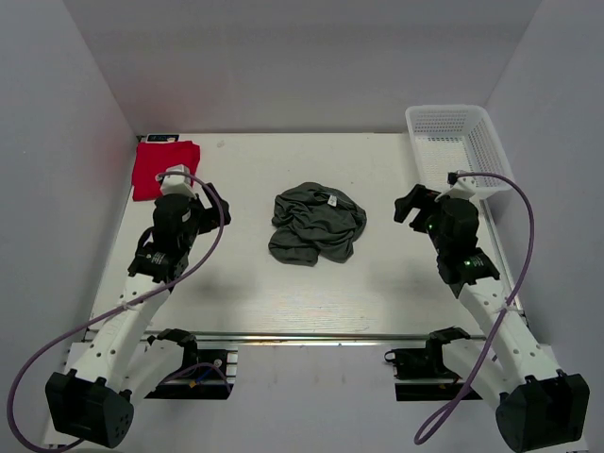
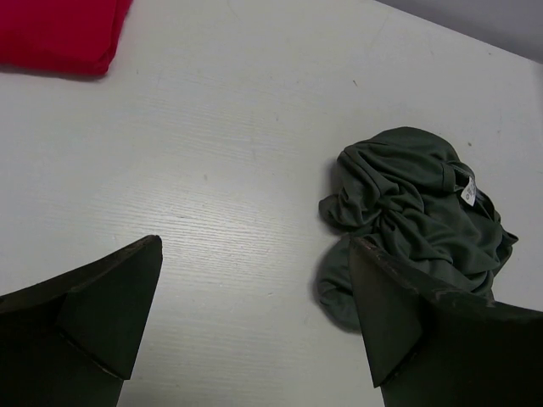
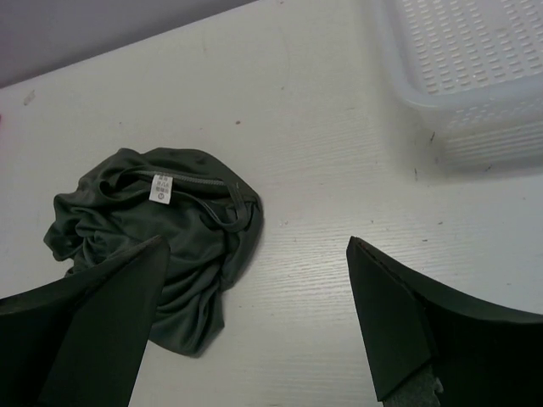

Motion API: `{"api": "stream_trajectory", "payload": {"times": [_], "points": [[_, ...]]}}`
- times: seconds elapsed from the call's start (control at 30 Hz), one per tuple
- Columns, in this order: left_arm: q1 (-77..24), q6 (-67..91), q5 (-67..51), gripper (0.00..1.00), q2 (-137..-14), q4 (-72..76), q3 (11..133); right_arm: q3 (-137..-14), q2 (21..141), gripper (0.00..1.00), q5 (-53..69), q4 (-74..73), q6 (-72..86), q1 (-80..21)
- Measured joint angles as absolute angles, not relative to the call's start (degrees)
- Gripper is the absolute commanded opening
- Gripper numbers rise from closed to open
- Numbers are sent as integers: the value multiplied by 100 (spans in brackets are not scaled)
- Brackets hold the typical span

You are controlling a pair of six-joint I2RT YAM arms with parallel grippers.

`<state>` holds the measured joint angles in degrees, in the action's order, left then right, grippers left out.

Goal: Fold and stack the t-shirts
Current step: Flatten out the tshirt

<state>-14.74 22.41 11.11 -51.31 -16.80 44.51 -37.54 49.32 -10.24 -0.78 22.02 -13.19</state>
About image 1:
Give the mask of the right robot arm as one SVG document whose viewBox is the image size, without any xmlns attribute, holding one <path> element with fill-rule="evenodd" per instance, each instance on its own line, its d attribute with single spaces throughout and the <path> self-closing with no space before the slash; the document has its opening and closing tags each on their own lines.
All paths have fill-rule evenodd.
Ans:
<svg viewBox="0 0 604 453">
<path fill-rule="evenodd" d="M 417 184 L 394 202 L 398 223 L 418 211 L 411 228 L 429 236 L 441 280 L 487 338 L 479 347 L 460 327 L 433 331 L 423 348 L 401 353 L 399 375 L 463 379 L 459 395 L 474 391 L 489 404 L 514 452 L 575 442 L 583 432 L 588 384 L 580 374 L 565 373 L 507 303 L 495 264 L 478 247 L 472 195 L 465 186 L 439 193 Z"/>
</svg>

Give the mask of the grey t-shirt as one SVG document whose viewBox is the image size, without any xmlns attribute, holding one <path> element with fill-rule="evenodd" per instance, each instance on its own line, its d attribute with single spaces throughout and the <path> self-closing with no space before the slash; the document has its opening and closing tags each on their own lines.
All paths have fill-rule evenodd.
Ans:
<svg viewBox="0 0 604 453">
<path fill-rule="evenodd" d="M 304 182 L 274 201 L 269 253 L 284 264 L 314 266 L 323 257 L 347 262 L 367 225 L 366 211 L 345 193 Z"/>
</svg>

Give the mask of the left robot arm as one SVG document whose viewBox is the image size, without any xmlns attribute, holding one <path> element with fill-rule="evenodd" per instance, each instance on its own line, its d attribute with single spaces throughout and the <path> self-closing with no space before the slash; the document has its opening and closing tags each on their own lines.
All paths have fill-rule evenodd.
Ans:
<svg viewBox="0 0 604 453">
<path fill-rule="evenodd" d="M 186 274 L 196 238 L 222 232 L 231 217 L 228 203 L 210 183 L 210 201 L 186 184 L 161 182 L 154 202 L 153 224 L 139 237 L 117 311 L 104 319 L 88 350 L 65 373 L 47 380 L 45 395 L 56 431 L 107 448 L 125 438 L 134 411 L 167 377 L 187 377 L 199 365 L 194 336 L 165 329 L 135 355 L 143 334 L 176 284 Z"/>
</svg>

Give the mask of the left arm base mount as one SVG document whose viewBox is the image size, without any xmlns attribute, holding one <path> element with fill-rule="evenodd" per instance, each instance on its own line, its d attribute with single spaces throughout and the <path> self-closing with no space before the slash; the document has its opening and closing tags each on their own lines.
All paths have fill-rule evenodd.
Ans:
<svg viewBox="0 0 604 453">
<path fill-rule="evenodd" d="M 227 349 L 202 349 L 196 337 L 182 329 L 165 329 L 146 340 L 149 346 L 159 341 L 175 343 L 182 353 L 180 367 L 168 375 L 146 399 L 228 400 L 234 384 L 229 381 Z"/>
</svg>

